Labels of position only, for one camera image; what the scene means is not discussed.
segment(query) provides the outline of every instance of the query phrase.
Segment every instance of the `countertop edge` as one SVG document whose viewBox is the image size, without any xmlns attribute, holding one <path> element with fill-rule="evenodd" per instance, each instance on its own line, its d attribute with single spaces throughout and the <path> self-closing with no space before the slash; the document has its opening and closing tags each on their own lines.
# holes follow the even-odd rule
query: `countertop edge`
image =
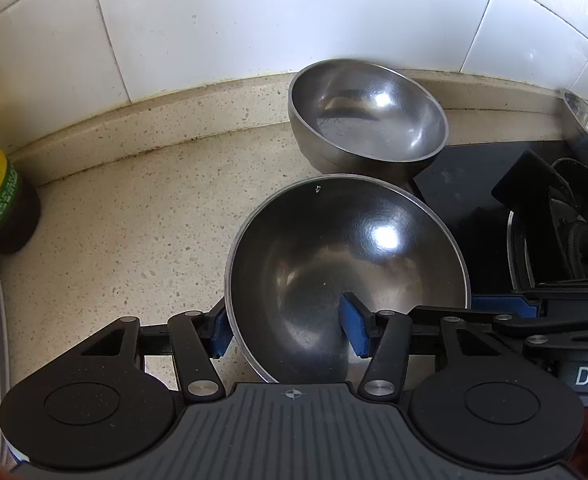
<svg viewBox="0 0 588 480">
<path fill-rule="evenodd" d="M 556 91 L 461 73 L 402 72 L 441 103 L 450 121 L 450 144 L 562 138 Z M 11 153 L 10 160 L 42 186 L 179 142 L 287 122 L 293 76 L 242 79 L 137 102 L 36 140 Z"/>
</svg>

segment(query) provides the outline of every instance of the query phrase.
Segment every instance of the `metal bowl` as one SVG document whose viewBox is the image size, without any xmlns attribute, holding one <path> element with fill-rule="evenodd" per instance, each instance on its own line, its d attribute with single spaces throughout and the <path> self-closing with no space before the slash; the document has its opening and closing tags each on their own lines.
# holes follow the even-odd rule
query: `metal bowl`
<svg viewBox="0 0 588 480">
<path fill-rule="evenodd" d="M 289 86 L 289 121 L 321 173 L 356 173 L 401 184 L 426 168 L 449 135 L 445 113 L 421 85 L 388 68 L 331 59 Z"/>
<path fill-rule="evenodd" d="M 292 184 L 252 212 L 236 235 L 225 270 L 227 315 L 265 381 L 360 379 L 363 361 L 338 320 L 346 291 L 374 311 L 464 308 L 471 298 L 445 224 L 406 191 L 370 177 L 333 174 Z"/>
<path fill-rule="evenodd" d="M 562 134 L 576 153 L 576 157 L 588 167 L 588 104 L 573 92 L 561 92 Z"/>
</svg>

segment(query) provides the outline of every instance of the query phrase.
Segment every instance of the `speckled countertop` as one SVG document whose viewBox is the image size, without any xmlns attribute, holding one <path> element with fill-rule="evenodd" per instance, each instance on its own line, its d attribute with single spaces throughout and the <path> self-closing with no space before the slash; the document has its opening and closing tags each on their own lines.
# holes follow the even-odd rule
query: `speckled countertop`
<svg viewBox="0 0 588 480">
<path fill-rule="evenodd" d="M 39 188 L 42 218 L 0 260 L 12 384 L 123 315 L 167 322 L 223 295 L 225 261 L 265 197 L 317 174 L 289 124 L 169 146 Z M 170 357 L 147 371 L 174 386 Z M 234 341 L 215 362 L 226 387 L 259 380 Z"/>
</svg>

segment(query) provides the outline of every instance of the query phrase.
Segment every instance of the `stove burner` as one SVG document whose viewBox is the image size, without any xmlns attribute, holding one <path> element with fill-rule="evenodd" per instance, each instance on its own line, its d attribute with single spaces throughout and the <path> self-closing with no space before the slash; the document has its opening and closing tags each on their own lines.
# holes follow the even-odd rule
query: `stove burner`
<svg viewBox="0 0 588 480">
<path fill-rule="evenodd" d="M 525 152 L 492 193 L 512 209 L 507 256 L 514 289 L 588 278 L 586 166 L 570 158 L 550 166 Z"/>
<path fill-rule="evenodd" d="M 576 221 L 567 234 L 567 258 L 576 279 L 588 278 L 588 224 Z"/>
</svg>

